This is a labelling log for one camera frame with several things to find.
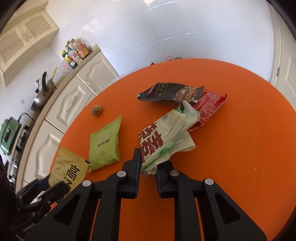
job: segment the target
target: metal bolt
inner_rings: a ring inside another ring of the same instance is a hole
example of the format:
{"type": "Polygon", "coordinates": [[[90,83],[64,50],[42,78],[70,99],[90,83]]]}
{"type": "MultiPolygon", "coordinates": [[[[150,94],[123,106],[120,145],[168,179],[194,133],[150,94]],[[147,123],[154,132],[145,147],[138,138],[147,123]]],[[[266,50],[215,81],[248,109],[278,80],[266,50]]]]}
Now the metal bolt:
{"type": "Polygon", "coordinates": [[[170,174],[175,177],[179,175],[179,172],[177,170],[171,170],[170,174]]]}
{"type": "Polygon", "coordinates": [[[82,185],[83,185],[84,187],[89,187],[89,186],[91,185],[91,180],[84,180],[84,181],[82,182],[82,185]]]}
{"type": "Polygon", "coordinates": [[[119,177],[124,177],[125,175],[126,175],[126,172],[125,171],[119,171],[117,173],[117,176],[119,176],[119,177]]]}
{"type": "Polygon", "coordinates": [[[205,180],[205,183],[208,184],[208,185],[213,185],[214,184],[214,181],[212,179],[210,179],[210,178],[207,178],[205,180]]]}

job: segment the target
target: orange table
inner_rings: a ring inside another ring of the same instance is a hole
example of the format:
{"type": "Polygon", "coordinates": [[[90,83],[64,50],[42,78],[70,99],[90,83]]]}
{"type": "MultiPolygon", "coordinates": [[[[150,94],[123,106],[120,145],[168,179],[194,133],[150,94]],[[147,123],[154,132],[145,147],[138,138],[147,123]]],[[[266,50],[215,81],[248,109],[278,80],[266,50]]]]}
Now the orange table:
{"type": "MultiPolygon", "coordinates": [[[[225,104],[191,132],[196,149],[176,153],[174,168],[190,178],[210,177],[272,240],[296,205],[296,113],[267,81],[241,67],[215,60],[181,59],[134,72],[99,94],[76,118],[60,145],[88,159],[89,135],[122,115],[121,162],[86,174],[100,181],[121,169],[139,147],[138,132],[177,107],[142,102],[137,94],[157,82],[205,86],[228,94],[225,104]],[[103,105],[99,117],[93,105],[103,105]]],[[[155,176],[140,178],[135,200],[123,199],[119,240],[173,240],[173,199],[161,199],[155,176]]]]}

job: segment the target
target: metal pot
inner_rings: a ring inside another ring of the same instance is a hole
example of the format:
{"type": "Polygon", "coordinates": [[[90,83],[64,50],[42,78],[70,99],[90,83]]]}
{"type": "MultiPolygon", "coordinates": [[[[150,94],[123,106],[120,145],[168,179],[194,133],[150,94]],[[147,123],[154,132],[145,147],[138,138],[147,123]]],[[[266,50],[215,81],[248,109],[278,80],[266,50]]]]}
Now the metal pot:
{"type": "Polygon", "coordinates": [[[51,95],[54,92],[55,84],[53,82],[53,77],[55,75],[55,71],[53,72],[53,75],[51,79],[46,84],[46,74],[47,72],[44,72],[42,75],[42,90],[40,90],[34,99],[34,102],[31,106],[31,110],[33,111],[41,111],[48,99],[51,97],[51,95]]]}

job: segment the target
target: red snack package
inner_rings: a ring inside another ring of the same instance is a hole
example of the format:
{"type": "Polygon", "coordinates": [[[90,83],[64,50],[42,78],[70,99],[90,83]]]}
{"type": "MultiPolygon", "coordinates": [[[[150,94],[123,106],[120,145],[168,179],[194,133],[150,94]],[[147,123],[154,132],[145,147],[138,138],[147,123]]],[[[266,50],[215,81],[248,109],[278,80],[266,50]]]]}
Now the red snack package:
{"type": "Polygon", "coordinates": [[[227,94],[225,96],[220,96],[212,91],[206,92],[205,95],[193,106],[194,109],[200,112],[200,120],[189,130],[193,131],[196,128],[203,126],[222,106],[226,98],[227,94]]]}

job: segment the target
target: tiled wall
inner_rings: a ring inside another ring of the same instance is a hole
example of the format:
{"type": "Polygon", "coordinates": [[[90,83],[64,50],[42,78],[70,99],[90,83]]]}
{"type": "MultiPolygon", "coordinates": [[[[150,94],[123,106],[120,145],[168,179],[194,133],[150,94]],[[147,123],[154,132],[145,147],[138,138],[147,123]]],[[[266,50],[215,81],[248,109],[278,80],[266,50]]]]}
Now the tiled wall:
{"type": "Polygon", "coordinates": [[[273,27],[265,0],[49,0],[57,54],[76,37],[97,44],[119,73],[172,58],[211,58],[269,80],[273,27]]]}
{"type": "MultiPolygon", "coordinates": [[[[48,46],[31,59],[6,88],[0,83],[0,125],[4,119],[11,116],[18,119],[23,112],[32,115],[30,108],[37,95],[34,81],[41,77],[44,71],[51,76],[53,69],[60,62],[59,56],[48,46]]],[[[6,160],[1,150],[0,155],[6,160]]]]}

